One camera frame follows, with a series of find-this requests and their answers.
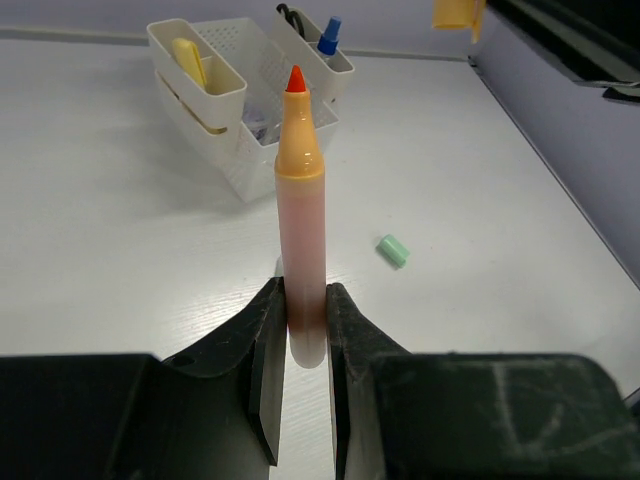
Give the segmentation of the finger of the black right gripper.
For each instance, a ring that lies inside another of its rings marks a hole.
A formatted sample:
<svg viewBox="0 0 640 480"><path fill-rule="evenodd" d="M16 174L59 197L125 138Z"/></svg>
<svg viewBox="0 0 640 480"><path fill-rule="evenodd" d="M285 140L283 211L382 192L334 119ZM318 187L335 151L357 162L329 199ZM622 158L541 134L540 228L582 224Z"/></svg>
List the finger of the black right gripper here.
<svg viewBox="0 0 640 480"><path fill-rule="evenodd" d="M489 1L536 53L610 101L639 101L637 1Z"/></svg>

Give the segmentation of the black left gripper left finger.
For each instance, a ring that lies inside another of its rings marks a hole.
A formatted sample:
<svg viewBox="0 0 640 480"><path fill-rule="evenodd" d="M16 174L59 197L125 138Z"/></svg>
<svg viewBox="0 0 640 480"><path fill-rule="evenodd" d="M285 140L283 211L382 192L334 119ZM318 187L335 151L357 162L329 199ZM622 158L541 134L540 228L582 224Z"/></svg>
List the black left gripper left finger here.
<svg viewBox="0 0 640 480"><path fill-rule="evenodd" d="M5 479L265 479L277 464L286 320L269 280L189 347L1 361Z"/></svg>

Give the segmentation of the orange highlighter cap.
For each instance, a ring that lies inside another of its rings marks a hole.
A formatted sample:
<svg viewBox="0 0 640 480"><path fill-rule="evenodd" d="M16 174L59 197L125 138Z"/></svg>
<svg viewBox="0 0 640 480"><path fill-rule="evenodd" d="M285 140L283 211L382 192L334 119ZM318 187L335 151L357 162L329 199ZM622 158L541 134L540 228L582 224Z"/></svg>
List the orange highlighter cap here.
<svg viewBox="0 0 640 480"><path fill-rule="evenodd" d="M435 0L432 10L432 28L440 30L471 31L471 43L481 35L486 0Z"/></svg>

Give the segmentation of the green highlighter cap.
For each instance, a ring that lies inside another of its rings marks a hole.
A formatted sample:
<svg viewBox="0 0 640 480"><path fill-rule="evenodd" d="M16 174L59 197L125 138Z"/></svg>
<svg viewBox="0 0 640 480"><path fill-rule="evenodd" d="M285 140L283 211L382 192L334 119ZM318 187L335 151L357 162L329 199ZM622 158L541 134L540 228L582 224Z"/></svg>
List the green highlighter cap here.
<svg viewBox="0 0 640 480"><path fill-rule="evenodd" d="M376 249L395 268L399 269L406 266L410 255L409 250L391 234L383 236Z"/></svg>

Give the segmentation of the clear blue spray bottle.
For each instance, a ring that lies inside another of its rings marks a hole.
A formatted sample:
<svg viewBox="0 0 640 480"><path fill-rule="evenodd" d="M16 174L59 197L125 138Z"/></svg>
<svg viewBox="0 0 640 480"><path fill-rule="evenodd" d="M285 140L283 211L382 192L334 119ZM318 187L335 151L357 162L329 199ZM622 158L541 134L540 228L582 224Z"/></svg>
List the clear blue spray bottle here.
<svg viewBox="0 0 640 480"><path fill-rule="evenodd" d="M338 16L332 16L317 44L317 51L321 55L333 56L336 53L339 43L339 31L342 20Z"/></svg>

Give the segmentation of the yellow highlighter cap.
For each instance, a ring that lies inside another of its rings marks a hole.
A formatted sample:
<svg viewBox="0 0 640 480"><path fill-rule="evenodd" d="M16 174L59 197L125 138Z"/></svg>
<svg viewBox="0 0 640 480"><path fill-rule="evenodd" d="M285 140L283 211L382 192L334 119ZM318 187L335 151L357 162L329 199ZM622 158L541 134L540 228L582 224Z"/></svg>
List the yellow highlighter cap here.
<svg viewBox="0 0 640 480"><path fill-rule="evenodd" d="M196 44L186 38L172 40L176 63L204 91L207 91L207 77Z"/></svg>

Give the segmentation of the pink highlighter body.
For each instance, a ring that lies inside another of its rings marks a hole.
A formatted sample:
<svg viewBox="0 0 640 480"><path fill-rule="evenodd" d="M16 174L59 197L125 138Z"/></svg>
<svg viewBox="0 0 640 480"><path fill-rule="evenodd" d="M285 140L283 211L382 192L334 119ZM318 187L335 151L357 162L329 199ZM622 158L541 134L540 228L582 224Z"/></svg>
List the pink highlighter body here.
<svg viewBox="0 0 640 480"><path fill-rule="evenodd" d="M313 369L326 352L325 162L297 65L283 93L274 174L290 349L300 367Z"/></svg>

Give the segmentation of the black handled scissors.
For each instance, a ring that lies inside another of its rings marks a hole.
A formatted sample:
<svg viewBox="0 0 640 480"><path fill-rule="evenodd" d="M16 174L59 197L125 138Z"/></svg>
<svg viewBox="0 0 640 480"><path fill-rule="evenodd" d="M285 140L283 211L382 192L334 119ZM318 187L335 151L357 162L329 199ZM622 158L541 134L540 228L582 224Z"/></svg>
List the black handled scissors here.
<svg viewBox="0 0 640 480"><path fill-rule="evenodd" d="M286 3L279 3L276 6L276 11L303 39L305 39L304 24L297 11L291 10Z"/></svg>

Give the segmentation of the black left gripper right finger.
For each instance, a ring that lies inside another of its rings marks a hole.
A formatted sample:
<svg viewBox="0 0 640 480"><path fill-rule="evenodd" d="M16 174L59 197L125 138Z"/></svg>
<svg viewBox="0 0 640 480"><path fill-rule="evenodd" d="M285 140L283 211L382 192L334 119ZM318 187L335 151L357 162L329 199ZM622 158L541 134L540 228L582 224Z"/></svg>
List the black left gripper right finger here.
<svg viewBox="0 0 640 480"><path fill-rule="evenodd" d="M327 289L339 479L635 479L639 424L565 353L411 353Z"/></svg>

